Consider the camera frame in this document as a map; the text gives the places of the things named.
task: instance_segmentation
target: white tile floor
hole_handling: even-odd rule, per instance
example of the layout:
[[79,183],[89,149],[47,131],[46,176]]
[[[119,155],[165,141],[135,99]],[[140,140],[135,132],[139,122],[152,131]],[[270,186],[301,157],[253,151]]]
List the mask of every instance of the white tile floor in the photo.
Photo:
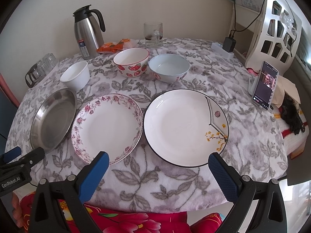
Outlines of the white tile floor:
[[[289,233],[296,233],[300,230],[302,225],[306,222],[311,207],[311,197],[310,197],[310,187],[311,181],[307,181],[305,183],[301,183],[294,186],[287,186],[287,180],[280,181],[280,188],[282,191],[286,217],[287,217],[287,231]],[[25,195],[35,191],[35,187],[30,185],[29,183],[23,187],[16,189],[14,192],[21,199]],[[239,230],[240,233],[244,233],[248,227],[248,224],[252,218],[252,215],[256,209],[257,201],[253,201],[250,207],[248,214]],[[202,217],[213,213],[218,212],[226,216],[231,210],[233,203],[226,202],[219,206],[215,206],[213,208],[190,211],[188,212],[188,224],[191,225]]]

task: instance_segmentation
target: floral rimmed plate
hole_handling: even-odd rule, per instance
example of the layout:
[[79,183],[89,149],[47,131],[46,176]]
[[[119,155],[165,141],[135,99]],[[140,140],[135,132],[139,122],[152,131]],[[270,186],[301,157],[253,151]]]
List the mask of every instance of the floral rimmed plate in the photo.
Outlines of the floral rimmed plate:
[[145,114],[144,131],[160,158],[181,167],[206,165],[211,153],[222,152],[229,136],[220,106],[189,89],[167,91],[154,99]]
[[143,115],[138,104],[122,94],[97,97],[77,115],[71,132],[76,154],[87,164],[100,151],[114,164],[124,159],[142,135]]

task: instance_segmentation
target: table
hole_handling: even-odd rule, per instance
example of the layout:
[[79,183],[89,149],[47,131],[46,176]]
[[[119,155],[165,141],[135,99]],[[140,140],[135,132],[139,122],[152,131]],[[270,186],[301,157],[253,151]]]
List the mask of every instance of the table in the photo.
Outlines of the table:
[[[211,41],[164,39],[164,46],[150,50],[150,58],[163,53],[185,57],[191,64],[186,77],[174,84],[156,80],[148,68],[145,74],[125,78],[113,64],[114,55],[89,60],[91,79],[77,93],[78,108],[96,96],[118,92],[132,97],[142,111],[161,93],[171,89],[194,89],[209,95],[223,109],[230,125],[228,144],[222,157],[241,175],[268,182],[287,169],[284,141],[271,111],[251,102],[247,92],[251,76],[236,59],[226,60],[211,49]],[[30,129],[34,115],[53,92],[64,88],[59,81],[81,54],[66,58],[46,78],[29,89],[10,129],[6,151],[20,146],[22,155],[31,151]],[[64,180],[77,174],[85,164],[74,153],[70,136],[32,168],[33,183],[41,178]],[[208,165],[198,168],[173,166],[155,155],[144,134],[124,160],[111,165],[90,204],[128,212],[178,212],[205,209],[226,201]]]

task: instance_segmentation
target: black power adapter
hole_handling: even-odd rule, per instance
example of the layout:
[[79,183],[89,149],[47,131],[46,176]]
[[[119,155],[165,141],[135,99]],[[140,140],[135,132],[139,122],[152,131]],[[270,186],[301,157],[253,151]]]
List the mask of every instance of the black power adapter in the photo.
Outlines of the black power adapter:
[[226,52],[232,52],[235,47],[236,41],[232,37],[226,37],[224,40],[224,44],[222,45],[222,49]]

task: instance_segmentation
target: person's hand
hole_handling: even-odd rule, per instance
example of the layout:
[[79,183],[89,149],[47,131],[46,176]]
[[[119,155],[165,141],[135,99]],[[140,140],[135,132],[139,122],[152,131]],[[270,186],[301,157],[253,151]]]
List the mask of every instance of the person's hand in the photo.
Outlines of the person's hand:
[[18,196],[13,193],[12,196],[13,217],[16,220],[17,227],[21,228],[24,225],[23,215],[21,213],[21,206],[19,204]]

